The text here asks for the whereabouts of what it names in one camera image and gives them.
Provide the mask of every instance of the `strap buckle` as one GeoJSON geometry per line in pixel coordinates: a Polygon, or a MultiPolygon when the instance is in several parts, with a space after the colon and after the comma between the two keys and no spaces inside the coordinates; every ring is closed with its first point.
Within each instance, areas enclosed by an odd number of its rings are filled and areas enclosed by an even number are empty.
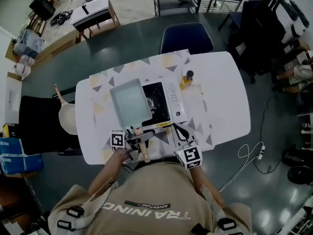
{"type": "Polygon", "coordinates": [[[64,220],[59,220],[57,222],[57,227],[65,229],[65,230],[69,230],[71,232],[75,231],[75,229],[72,228],[72,223],[68,221],[64,221],[64,220]]]}
{"type": "Polygon", "coordinates": [[[72,206],[70,208],[68,208],[67,210],[67,215],[75,217],[75,218],[79,218],[80,216],[82,216],[84,214],[85,210],[80,207],[80,206],[72,206]]]}
{"type": "Polygon", "coordinates": [[[227,231],[227,230],[231,230],[237,227],[237,224],[235,222],[235,220],[225,217],[225,218],[221,218],[218,222],[217,225],[223,230],[223,231],[227,231]]]}

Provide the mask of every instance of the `black speaker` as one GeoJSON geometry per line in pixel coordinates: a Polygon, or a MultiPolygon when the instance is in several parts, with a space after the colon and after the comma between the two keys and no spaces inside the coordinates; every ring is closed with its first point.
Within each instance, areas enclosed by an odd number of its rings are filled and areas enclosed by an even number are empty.
{"type": "Polygon", "coordinates": [[[29,8],[45,21],[52,17],[55,12],[55,8],[48,0],[33,0],[29,8]]]}

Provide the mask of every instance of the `yellow warning label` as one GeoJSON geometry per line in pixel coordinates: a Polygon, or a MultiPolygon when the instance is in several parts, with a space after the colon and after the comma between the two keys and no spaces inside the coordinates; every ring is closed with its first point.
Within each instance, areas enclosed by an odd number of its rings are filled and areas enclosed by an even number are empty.
{"type": "Polygon", "coordinates": [[[166,123],[159,123],[156,126],[157,127],[162,127],[162,126],[166,126],[166,125],[170,125],[170,124],[171,124],[171,122],[166,122],[166,123]]]}

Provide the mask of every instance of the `wooden pan handle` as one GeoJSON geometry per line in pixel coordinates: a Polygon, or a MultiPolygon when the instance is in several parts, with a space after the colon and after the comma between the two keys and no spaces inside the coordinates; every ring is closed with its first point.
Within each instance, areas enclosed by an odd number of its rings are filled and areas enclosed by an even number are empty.
{"type": "MultiPolygon", "coordinates": [[[[140,135],[140,134],[143,134],[143,129],[141,127],[140,128],[136,128],[136,129],[134,129],[134,132],[135,132],[135,135],[140,135]]],[[[146,163],[150,162],[151,159],[149,157],[146,144],[145,143],[140,143],[139,147],[140,147],[140,150],[141,150],[141,153],[142,153],[144,161],[146,163]]]]}
{"type": "Polygon", "coordinates": [[[54,89],[57,92],[57,95],[58,95],[59,100],[61,101],[61,104],[62,105],[67,104],[67,102],[62,98],[61,93],[56,84],[54,85],[54,89]]]}

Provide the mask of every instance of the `blue chair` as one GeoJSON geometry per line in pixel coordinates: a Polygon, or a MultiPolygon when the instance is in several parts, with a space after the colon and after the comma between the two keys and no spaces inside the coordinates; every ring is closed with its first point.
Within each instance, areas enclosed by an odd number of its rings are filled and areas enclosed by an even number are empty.
{"type": "Polygon", "coordinates": [[[225,18],[225,20],[222,22],[221,26],[219,27],[218,31],[220,31],[223,28],[228,18],[234,21],[235,25],[238,27],[238,29],[240,29],[242,16],[243,16],[242,12],[232,12],[232,11],[229,12],[227,17],[225,18]]]}
{"type": "Polygon", "coordinates": [[[201,23],[183,23],[165,29],[160,54],[188,49],[190,54],[213,50],[213,42],[201,23]]]}

